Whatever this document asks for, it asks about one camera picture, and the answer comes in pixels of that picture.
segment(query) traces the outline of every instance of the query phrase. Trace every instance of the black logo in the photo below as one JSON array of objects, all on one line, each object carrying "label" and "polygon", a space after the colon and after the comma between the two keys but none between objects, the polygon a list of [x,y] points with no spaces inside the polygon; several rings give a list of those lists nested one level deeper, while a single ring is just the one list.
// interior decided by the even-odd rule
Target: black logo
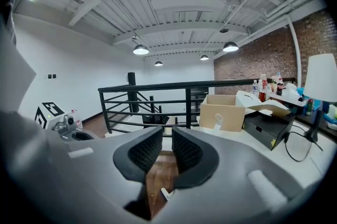
[{"label": "black logo", "polygon": [[38,122],[40,124],[40,126],[42,126],[43,129],[46,129],[47,120],[44,117],[44,115],[42,114],[39,107],[37,107],[37,111],[36,111],[34,120],[35,120],[35,122]]},{"label": "black logo", "polygon": [[50,111],[53,116],[64,114],[64,112],[59,107],[57,107],[54,102],[45,102],[42,104],[46,107],[47,110]]}]

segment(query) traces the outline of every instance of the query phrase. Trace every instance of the red brick wall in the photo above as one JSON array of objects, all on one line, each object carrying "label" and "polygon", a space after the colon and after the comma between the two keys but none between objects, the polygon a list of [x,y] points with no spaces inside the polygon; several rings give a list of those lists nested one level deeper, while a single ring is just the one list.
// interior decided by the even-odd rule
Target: red brick wall
[{"label": "red brick wall", "polygon": [[[302,86],[306,79],[308,57],[332,53],[337,61],[337,28],[326,10],[315,12],[294,23],[301,62]],[[268,78],[278,71],[282,77],[297,77],[296,53],[289,27],[280,28],[242,46],[237,52],[225,54],[214,61],[216,80],[253,79],[265,73]],[[218,87],[216,94],[250,91],[251,86]]]}]

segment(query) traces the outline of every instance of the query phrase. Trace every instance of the brown floor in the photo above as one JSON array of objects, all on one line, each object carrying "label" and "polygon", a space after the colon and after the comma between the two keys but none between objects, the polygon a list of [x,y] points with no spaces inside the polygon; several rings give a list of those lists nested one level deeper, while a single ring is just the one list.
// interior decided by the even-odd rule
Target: brown floor
[{"label": "brown floor", "polygon": [[152,218],[166,204],[161,188],[165,188],[168,193],[172,192],[176,176],[178,168],[173,152],[162,151],[146,175],[146,191]]},{"label": "brown floor", "polygon": [[[83,128],[95,133],[100,138],[104,138],[107,133],[102,115],[84,123]],[[161,188],[165,188],[168,193],[172,192],[173,180],[176,176],[178,176],[178,168],[173,152],[162,151],[146,175],[146,190],[151,217],[154,217],[166,204]]]}]

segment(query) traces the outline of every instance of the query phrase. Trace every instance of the open cardboard box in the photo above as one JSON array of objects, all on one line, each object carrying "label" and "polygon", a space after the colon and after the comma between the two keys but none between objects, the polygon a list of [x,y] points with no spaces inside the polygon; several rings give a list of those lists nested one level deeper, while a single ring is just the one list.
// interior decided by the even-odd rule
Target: open cardboard box
[{"label": "open cardboard box", "polygon": [[240,132],[246,114],[259,111],[268,116],[283,117],[289,109],[275,100],[261,102],[254,94],[238,91],[236,95],[207,95],[200,105],[199,125],[212,129],[223,118],[220,130]]}]

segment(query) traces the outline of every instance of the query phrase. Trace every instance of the metal railing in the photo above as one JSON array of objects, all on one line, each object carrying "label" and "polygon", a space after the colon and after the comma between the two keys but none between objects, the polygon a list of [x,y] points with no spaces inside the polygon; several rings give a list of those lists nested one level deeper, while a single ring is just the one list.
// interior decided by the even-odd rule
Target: metal railing
[{"label": "metal railing", "polygon": [[[253,84],[254,80],[258,79],[243,79],[243,80],[225,80],[225,81],[203,81],[203,82],[183,82],[183,83],[163,83],[163,84],[150,84],[150,85],[123,85],[123,86],[115,86],[115,87],[105,87],[99,88],[101,105],[104,115],[104,120],[106,123],[106,127],[109,133],[112,131],[119,131],[123,133],[128,133],[129,131],[125,130],[118,130],[111,127],[111,123],[114,124],[125,124],[125,125],[134,125],[134,126],[163,126],[166,128],[171,128],[173,126],[182,126],[186,128],[191,128],[191,126],[198,126],[198,123],[192,122],[191,117],[193,115],[200,115],[200,104],[204,101],[204,98],[207,92],[204,92],[203,89],[208,89],[210,87],[225,87],[225,86],[236,86],[236,85],[251,85]],[[284,82],[294,82],[296,78],[284,78]],[[158,90],[177,90],[177,89],[184,89],[185,90],[185,99],[181,100],[154,100],[153,96],[150,96],[150,100],[144,97],[140,91],[158,91]],[[200,92],[191,93],[191,89],[201,89]],[[123,92],[124,94],[115,96],[113,98],[104,99],[104,93],[118,93]],[[117,100],[118,98],[128,95],[127,101]],[[192,99],[192,96],[202,96],[198,99]],[[162,107],[159,106],[158,108],[155,104],[172,104],[172,103],[185,103],[185,112],[169,112],[163,113]],[[192,111],[192,103],[195,103],[195,111]],[[107,108],[106,104],[113,104],[112,107]],[[128,107],[120,110],[120,111],[113,111],[115,107],[118,107],[122,104],[128,104]],[[139,112],[139,107],[143,108],[148,113]],[[153,119],[158,119],[161,116],[186,116],[186,122],[178,124],[163,124],[159,121],[159,123],[134,123],[134,122],[124,122],[113,120],[116,114],[123,114],[123,115],[141,115],[141,116],[152,116]]]}]

